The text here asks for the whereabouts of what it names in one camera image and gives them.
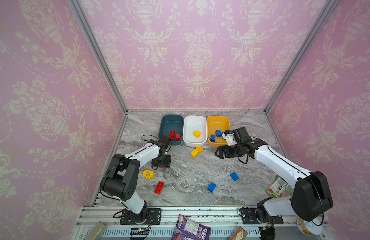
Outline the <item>yellow tape roll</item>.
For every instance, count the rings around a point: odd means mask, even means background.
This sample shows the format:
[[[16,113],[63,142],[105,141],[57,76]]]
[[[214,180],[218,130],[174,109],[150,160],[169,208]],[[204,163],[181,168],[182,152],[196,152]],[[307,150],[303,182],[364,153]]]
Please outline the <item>yellow tape roll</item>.
[[[143,172],[143,177],[147,180],[152,180],[155,178],[155,173],[153,171],[145,170]]]

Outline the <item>yellow lego brick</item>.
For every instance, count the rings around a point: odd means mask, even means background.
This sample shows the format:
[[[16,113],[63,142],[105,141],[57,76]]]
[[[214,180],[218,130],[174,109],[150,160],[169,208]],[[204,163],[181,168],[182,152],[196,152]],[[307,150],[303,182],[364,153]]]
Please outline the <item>yellow lego brick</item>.
[[[191,152],[190,156],[195,159],[198,156],[198,154],[199,152],[197,150],[194,150]]]
[[[201,135],[201,133],[200,133],[199,131],[195,131],[195,132],[193,133],[193,135],[194,135],[196,138],[199,138],[199,137],[200,137],[200,135]]]
[[[197,152],[197,154],[202,154],[203,153],[203,148],[196,147],[195,151]]]

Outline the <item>yellow container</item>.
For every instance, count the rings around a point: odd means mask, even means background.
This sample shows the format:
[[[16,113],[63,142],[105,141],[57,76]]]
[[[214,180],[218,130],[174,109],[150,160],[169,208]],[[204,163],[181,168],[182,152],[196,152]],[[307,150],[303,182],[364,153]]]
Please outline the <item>yellow container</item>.
[[[215,142],[211,141],[211,135],[216,136],[216,131],[220,130],[222,133],[226,130],[230,130],[230,121],[224,116],[210,116],[207,118],[207,140],[211,147],[219,147],[227,145],[226,140],[223,137],[216,137]]]

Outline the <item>long red lego brick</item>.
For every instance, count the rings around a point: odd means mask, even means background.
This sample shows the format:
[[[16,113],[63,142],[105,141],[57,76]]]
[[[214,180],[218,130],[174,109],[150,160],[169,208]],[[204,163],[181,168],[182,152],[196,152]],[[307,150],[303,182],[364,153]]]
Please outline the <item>long red lego brick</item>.
[[[155,189],[154,193],[157,194],[157,195],[161,195],[164,187],[165,187],[165,183],[159,181],[157,186],[156,186],[156,189]]]

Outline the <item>dark teal container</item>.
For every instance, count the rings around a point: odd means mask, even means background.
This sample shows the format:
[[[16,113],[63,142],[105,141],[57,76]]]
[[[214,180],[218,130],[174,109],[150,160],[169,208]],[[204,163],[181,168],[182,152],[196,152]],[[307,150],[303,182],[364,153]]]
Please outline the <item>dark teal container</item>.
[[[183,127],[184,127],[184,117],[181,115],[165,115],[162,117],[160,129],[159,129],[159,138],[164,136],[170,136],[171,132],[175,132],[175,136],[179,135],[180,139],[173,141],[173,146],[178,146],[182,143],[183,140]]]

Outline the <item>white container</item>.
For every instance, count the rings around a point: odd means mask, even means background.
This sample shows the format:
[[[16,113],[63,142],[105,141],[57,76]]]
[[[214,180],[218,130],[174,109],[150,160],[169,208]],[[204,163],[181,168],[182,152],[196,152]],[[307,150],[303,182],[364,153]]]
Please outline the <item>white container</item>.
[[[193,133],[199,131],[199,138]],[[207,141],[206,118],[203,116],[187,116],[184,119],[183,141],[188,147],[203,147]]]

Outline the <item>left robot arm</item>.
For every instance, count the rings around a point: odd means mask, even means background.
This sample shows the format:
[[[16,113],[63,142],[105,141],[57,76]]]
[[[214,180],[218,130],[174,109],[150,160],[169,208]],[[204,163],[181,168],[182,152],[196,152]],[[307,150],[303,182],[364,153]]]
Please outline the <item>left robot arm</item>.
[[[118,200],[124,205],[114,214],[121,225],[158,225],[161,222],[161,209],[149,209],[148,203],[137,193],[140,168],[151,163],[154,168],[168,168],[172,156],[168,154],[172,140],[162,135],[157,140],[148,140],[140,149],[126,154],[116,154],[100,183],[100,194]]]

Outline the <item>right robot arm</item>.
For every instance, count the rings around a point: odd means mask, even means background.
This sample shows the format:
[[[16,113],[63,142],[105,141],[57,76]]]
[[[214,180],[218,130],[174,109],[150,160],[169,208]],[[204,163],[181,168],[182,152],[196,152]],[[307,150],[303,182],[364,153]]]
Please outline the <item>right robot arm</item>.
[[[256,217],[261,223],[270,223],[276,216],[298,216],[300,219],[321,226],[326,211],[333,207],[333,200],[326,176],[298,166],[275,151],[267,142],[249,135],[246,128],[224,132],[216,131],[214,138],[223,138],[227,144],[219,146],[215,155],[220,159],[242,157],[256,160],[274,171],[291,187],[289,197],[267,198],[256,207]]]

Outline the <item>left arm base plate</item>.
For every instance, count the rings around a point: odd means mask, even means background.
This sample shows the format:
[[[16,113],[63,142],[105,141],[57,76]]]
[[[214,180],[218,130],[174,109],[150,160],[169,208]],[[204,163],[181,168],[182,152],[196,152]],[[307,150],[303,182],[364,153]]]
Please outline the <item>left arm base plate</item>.
[[[126,209],[121,211],[120,225],[159,225],[161,223],[162,209],[148,208],[140,214],[132,213]]]

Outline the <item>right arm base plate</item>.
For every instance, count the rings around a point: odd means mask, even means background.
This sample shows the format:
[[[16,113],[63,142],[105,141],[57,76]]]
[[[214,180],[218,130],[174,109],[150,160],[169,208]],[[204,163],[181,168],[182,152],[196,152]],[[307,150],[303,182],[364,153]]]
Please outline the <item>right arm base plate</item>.
[[[239,216],[241,217],[244,225],[281,225],[284,224],[283,218],[280,216],[271,217],[264,214],[262,210],[256,208],[241,207],[238,210]]]

